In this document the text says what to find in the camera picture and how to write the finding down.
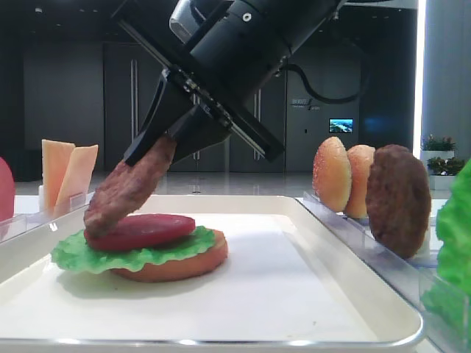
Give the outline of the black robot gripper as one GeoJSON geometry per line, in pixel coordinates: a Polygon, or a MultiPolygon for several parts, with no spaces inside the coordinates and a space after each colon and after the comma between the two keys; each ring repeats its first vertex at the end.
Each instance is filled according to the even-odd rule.
{"type": "Polygon", "coordinates": [[[177,143],[173,164],[232,133],[268,161],[283,152],[283,144],[196,62],[187,46],[173,50],[133,20],[119,23],[164,65],[143,125],[124,153],[128,166],[139,162],[167,130],[177,143]]]}

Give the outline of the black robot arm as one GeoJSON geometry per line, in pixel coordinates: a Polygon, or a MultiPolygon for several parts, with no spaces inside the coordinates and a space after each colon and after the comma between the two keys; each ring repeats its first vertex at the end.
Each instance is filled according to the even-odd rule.
{"type": "Polygon", "coordinates": [[[124,154],[135,165],[165,133],[177,143],[175,160],[237,134],[262,157],[275,160],[283,144],[245,108],[245,102],[341,7],[340,1],[215,1],[203,19],[183,1],[178,43],[161,35],[155,5],[125,1],[113,19],[163,65],[149,112],[124,154]]]}

